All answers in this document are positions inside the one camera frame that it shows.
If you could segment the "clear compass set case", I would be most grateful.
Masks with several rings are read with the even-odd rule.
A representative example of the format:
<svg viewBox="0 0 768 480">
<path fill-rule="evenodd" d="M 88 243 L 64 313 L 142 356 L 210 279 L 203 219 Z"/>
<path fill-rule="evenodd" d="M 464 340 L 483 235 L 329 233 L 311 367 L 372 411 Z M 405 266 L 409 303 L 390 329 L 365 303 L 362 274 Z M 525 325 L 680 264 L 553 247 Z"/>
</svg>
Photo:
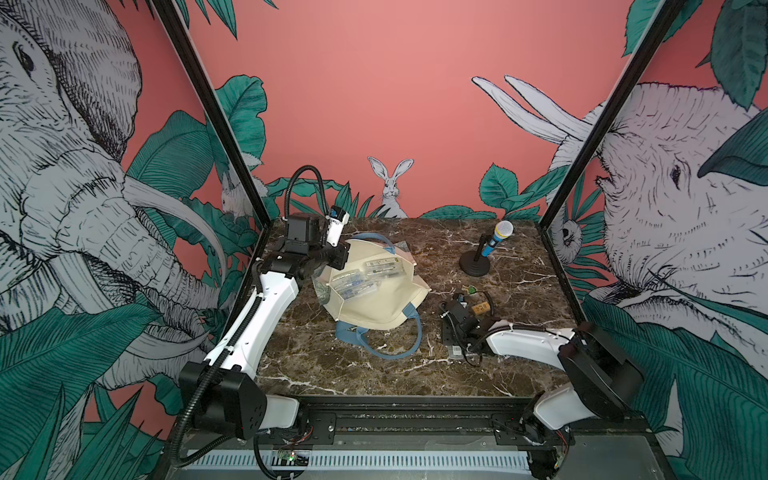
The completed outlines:
<svg viewBox="0 0 768 480">
<path fill-rule="evenodd" d="M 379 283 L 368 278 L 361 270 L 348 271 L 334 277 L 330 286 L 343 300 L 372 294 L 379 289 Z"/>
</svg>

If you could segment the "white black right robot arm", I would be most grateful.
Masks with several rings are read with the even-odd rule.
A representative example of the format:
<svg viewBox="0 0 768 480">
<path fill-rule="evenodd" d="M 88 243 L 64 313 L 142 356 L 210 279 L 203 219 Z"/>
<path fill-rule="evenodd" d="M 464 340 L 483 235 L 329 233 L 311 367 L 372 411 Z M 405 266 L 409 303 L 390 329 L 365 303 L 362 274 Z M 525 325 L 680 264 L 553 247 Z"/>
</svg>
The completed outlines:
<svg viewBox="0 0 768 480">
<path fill-rule="evenodd" d="M 464 357 L 522 358 L 567 376 L 564 385 L 534 397 L 517 421 L 515 431 L 533 444 L 544 444 L 581 420 L 623 420 L 645 380 L 629 354 L 594 323 L 571 329 L 481 323 L 460 295 L 440 305 L 440 317 Z"/>
</svg>

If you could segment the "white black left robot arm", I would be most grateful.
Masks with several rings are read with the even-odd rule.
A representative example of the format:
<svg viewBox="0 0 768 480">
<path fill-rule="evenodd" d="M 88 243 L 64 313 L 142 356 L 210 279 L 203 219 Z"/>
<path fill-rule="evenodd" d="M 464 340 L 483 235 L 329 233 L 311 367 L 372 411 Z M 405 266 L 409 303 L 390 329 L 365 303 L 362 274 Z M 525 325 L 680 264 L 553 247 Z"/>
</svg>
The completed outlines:
<svg viewBox="0 0 768 480">
<path fill-rule="evenodd" d="M 302 285 L 317 270 L 344 267 L 349 247 L 340 237 L 348 221 L 348 213 L 338 207 L 325 217 L 287 217 L 275 249 L 252 265 L 229 330 L 204 360 L 183 367 L 179 386 L 184 409 L 177 418 L 177 437 L 196 428 L 248 440 L 262 430 L 294 425 L 299 401 L 265 394 L 257 384 L 259 363 Z"/>
</svg>

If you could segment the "cream canvas tote bag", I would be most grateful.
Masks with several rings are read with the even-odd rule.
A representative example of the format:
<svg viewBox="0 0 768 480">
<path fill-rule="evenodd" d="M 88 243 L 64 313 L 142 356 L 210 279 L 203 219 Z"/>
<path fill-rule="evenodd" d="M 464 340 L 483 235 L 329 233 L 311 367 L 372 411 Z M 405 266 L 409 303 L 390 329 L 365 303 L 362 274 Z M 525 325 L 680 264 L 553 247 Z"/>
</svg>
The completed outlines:
<svg viewBox="0 0 768 480">
<path fill-rule="evenodd" d="M 313 277 L 317 299 L 335 321 L 336 338 L 384 360 L 399 360 L 413 355 L 423 339 L 418 307 L 431 291 L 427 283 L 415 273 L 416 261 L 413 255 L 405 243 L 395 244 L 379 233 L 356 234 L 347 240 L 347 244 L 350 247 L 349 257 L 343 269 L 325 266 L 317 269 Z M 352 270 L 363 271 L 363 264 L 369 260 L 392 257 L 401 260 L 404 274 L 373 279 L 379 283 L 375 293 L 343 300 L 330 286 L 330 281 L 338 275 Z M 416 340 L 405 351 L 388 354 L 374 349 L 368 343 L 368 332 L 390 331 L 408 320 L 415 322 Z"/>
</svg>

